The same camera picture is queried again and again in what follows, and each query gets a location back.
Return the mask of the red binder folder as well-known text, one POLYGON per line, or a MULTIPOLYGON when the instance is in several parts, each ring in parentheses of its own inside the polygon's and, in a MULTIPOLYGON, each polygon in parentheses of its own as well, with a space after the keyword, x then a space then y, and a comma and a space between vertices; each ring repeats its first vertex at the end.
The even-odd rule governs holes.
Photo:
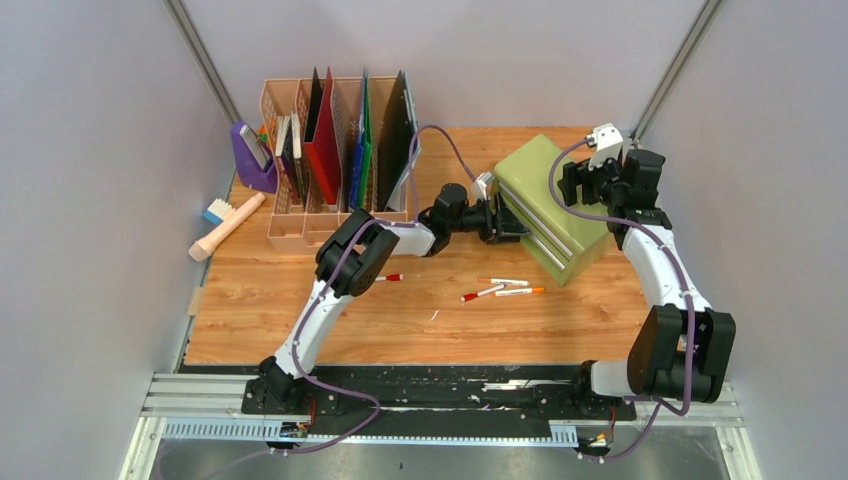
POLYGON ((303 147, 323 201, 336 211, 342 173, 332 112, 333 85, 330 69, 324 77, 313 69, 303 147))

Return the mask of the orange yellow booklet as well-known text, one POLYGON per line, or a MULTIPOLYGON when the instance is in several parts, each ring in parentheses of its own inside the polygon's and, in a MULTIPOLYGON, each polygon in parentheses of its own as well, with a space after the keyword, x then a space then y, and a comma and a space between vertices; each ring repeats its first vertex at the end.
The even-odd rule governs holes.
POLYGON ((287 157, 284 153, 289 123, 290 117, 288 115, 281 115, 278 117, 274 154, 278 162, 280 178, 286 181, 288 187, 291 187, 289 167, 287 166, 287 157))

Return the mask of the blue binder folder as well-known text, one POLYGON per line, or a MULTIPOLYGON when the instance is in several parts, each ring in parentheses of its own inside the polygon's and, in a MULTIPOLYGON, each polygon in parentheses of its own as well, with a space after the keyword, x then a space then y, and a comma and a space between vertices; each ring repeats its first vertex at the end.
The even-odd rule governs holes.
POLYGON ((348 207, 351 211, 359 207, 359 186, 365 147, 365 110, 360 112, 354 156, 351 163, 351 182, 348 194, 348 207))

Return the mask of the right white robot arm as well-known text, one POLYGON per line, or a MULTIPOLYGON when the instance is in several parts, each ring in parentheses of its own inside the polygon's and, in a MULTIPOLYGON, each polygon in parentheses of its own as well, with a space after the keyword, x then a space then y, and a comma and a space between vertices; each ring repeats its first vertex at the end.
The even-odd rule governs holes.
POLYGON ((645 149, 609 156, 601 163, 568 162, 552 187, 570 213, 601 204, 598 215, 637 273, 650 308, 624 361, 589 361, 571 403, 596 417, 625 399, 673 399, 684 406, 713 403, 722 391, 736 335, 733 317, 700 294, 677 252, 672 224, 658 206, 666 159, 645 149))

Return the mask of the green metal drawer cabinet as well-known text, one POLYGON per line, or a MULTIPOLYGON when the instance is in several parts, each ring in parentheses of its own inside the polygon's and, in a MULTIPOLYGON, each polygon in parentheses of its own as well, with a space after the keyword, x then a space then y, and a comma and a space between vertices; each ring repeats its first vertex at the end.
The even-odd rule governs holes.
POLYGON ((551 194, 548 177, 561 149, 539 134, 499 161, 494 191, 529 234, 520 244, 563 286, 586 271, 612 247, 603 222, 566 212, 551 194))

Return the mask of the beige plastic file organizer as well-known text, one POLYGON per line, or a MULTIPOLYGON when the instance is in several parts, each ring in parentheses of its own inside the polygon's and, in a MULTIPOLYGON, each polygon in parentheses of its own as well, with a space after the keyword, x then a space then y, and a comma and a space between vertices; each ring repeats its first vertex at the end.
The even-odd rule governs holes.
MULTIPOLYGON (((352 211, 348 207, 348 194, 359 116, 364 109, 363 74, 357 77, 335 77, 332 75, 334 83, 332 112, 342 173, 342 184, 336 211, 332 211, 323 201, 317 182, 312 177, 309 160, 303 147, 312 75, 307 78, 271 79, 265 81, 263 85, 260 95, 260 111, 264 126, 267 129, 272 152, 274 154, 278 117, 290 115, 294 136, 294 156, 300 169, 301 186, 305 190, 304 204, 294 203, 290 187, 287 186, 285 180, 280 178, 278 170, 278 188, 271 208, 267 237, 271 245, 283 255, 316 253, 318 247, 351 215, 352 211)), ((415 155, 408 155, 408 167, 403 175, 402 184, 392 195, 390 206, 395 207, 395 210, 378 211, 376 207, 378 142, 384 110, 397 74, 389 76, 372 76, 369 74, 373 150, 367 210, 376 217, 405 222, 410 220, 413 215, 408 175, 410 163, 417 158, 415 155)), ((414 108, 411 111, 411 119, 413 121, 412 126, 416 128, 415 104, 408 79, 407 82, 409 87, 407 101, 408 105, 414 108)))

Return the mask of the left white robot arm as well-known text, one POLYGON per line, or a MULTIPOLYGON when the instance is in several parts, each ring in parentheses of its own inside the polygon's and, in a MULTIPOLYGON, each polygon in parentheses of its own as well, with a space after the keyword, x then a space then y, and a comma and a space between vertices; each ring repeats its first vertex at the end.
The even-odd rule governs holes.
POLYGON ((309 299, 285 342, 258 366, 246 396, 264 408, 298 411, 307 375, 330 330, 352 301, 376 281, 391 256, 431 257, 455 233, 475 233, 489 245, 515 243, 530 233, 500 195, 469 202, 456 183, 442 187, 412 222, 392 222, 355 210, 316 254, 309 299))

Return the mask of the green translucent plastic folder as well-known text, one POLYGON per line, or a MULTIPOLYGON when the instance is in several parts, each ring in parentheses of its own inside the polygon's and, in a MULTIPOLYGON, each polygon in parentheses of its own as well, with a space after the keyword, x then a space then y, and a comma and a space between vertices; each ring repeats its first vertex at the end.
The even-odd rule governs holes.
POLYGON ((368 209, 368 188, 370 182, 370 172, 372 163, 372 121, 371 121, 371 101, 370 101, 370 80, 368 70, 364 70, 363 74, 364 98, 363 98, 363 155, 361 160, 360 183, 358 191, 358 206, 368 209))

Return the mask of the black notebook with sticker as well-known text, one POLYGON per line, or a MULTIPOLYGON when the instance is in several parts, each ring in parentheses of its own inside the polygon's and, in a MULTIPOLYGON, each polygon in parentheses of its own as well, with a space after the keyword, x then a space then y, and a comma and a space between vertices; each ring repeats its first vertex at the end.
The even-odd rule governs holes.
POLYGON ((296 204, 303 205, 305 201, 305 190, 301 186, 300 169, 294 156, 294 136, 291 123, 292 117, 290 115, 288 116, 290 117, 290 123, 286 135, 284 153, 286 154, 287 166, 289 167, 289 176, 291 180, 290 192, 292 201, 296 204))

